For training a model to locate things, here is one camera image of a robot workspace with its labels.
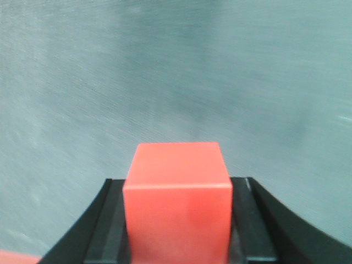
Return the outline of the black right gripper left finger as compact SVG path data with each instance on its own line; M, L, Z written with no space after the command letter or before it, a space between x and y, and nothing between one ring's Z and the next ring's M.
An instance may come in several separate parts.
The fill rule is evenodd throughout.
M131 263L122 188L106 179L92 203L41 263Z

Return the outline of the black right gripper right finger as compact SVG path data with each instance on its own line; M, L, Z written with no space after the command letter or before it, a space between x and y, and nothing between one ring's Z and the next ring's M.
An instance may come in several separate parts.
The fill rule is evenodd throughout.
M351 263L351 246L299 217L254 178L231 181L229 263Z

